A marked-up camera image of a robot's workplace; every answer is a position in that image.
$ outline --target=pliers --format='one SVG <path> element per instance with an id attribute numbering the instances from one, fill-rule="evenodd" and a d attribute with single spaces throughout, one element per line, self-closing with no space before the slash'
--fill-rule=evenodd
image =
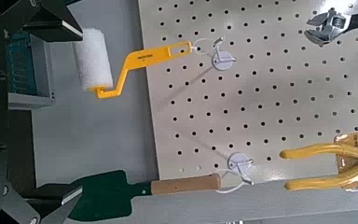
<path id="1" fill-rule="evenodd" d="M 281 152 L 280 156 L 283 159 L 292 160 L 325 153 L 335 153 L 341 157 L 358 160 L 358 147 L 352 147 L 341 143 L 315 144 L 298 149 L 284 150 Z M 358 165 L 335 176 L 290 180 L 284 187 L 288 190 L 334 189 L 349 185 L 356 181 L 358 181 Z"/>
<path id="2" fill-rule="evenodd" d="M 331 43 L 338 36 L 351 30 L 358 29 L 358 14 L 345 15 L 332 7 L 328 12 L 319 14 L 307 21 L 308 25 L 318 27 L 316 30 L 307 30 L 304 35 L 317 45 Z"/>

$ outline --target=yellow roller handle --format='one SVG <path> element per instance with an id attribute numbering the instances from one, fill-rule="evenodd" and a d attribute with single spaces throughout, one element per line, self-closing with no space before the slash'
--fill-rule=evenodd
<path id="1" fill-rule="evenodd" d="M 358 181 L 358 165 L 340 175 L 325 178 L 297 179 L 288 181 L 284 187 L 288 190 L 334 189 Z"/>
<path id="2" fill-rule="evenodd" d="M 186 50 L 180 53 L 173 54 L 173 49 L 181 49 L 186 47 Z M 191 42 L 181 42 L 174 45 L 168 45 L 156 49 L 143 49 L 130 53 L 124 62 L 118 79 L 117 87 L 113 91 L 108 91 L 106 87 L 93 88 L 96 91 L 98 98 L 105 99 L 110 97 L 117 97 L 123 92 L 124 83 L 126 82 L 127 74 L 130 70 L 138 69 L 153 65 L 155 63 L 163 63 L 178 57 L 185 56 L 192 52 Z"/>
<path id="3" fill-rule="evenodd" d="M 291 160 L 314 156 L 317 154 L 335 153 L 343 157 L 358 159 L 358 148 L 340 143 L 315 144 L 308 147 L 288 149 L 280 153 L 281 158 Z"/>

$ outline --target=paint roller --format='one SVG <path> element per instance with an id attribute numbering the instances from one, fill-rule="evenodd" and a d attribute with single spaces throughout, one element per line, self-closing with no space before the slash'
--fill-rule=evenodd
<path id="1" fill-rule="evenodd" d="M 123 92 L 130 70 L 182 57 L 191 53 L 193 49 L 191 42 L 186 41 L 160 48 L 131 52 L 123 64 L 114 89 L 103 33 L 93 28 L 83 29 L 83 41 L 74 42 L 73 45 L 82 89 L 94 91 L 99 99 L 119 96 Z M 185 50 L 173 53 L 174 49 Z"/>

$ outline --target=white pegboard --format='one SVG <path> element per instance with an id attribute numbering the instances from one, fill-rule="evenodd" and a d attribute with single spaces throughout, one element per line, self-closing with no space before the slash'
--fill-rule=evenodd
<path id="1" fill-rule="evenodd" d="M 314 14 L 358 13 L 358 1 L 139 5 L 145 48 L 224 35 L 221 49 L 238 59 L 225 72 L 212 68 L 210 55 L 194 53 L 147 68 L 161 179 L 227 168 L 235 152 L 254 159 L 255 183 L 337 172 L 333 155 L 284 161 L 279 153 L 358 130 L 358 30 L 322 48 L 303 35 Z"/>

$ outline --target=wooden handle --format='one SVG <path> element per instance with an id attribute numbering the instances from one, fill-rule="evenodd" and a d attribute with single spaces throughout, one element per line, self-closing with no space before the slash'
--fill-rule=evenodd
<path id="1" fill-rule="evenodd" d="M 315 144 L 308 147 L 284 150 L 280 156 L 283 159 L 292 160 L 324 153 L 336 153 L 340 156 L 358 159 L 358 148 L 340 143 Z"/>
<path id="2" fill-rule="evenodd" d="M 284 187 L 288 190 L 334 189 L 358 181 L 358 165 L 340 175 L 324 178 L 297 179 L 288 181 Z"/>
<path id="3" fill-rule="evenodd" d="M 221 180 L 219 174 L 152 181 L 152 194 L 154 195 L 220 188 Z"/>

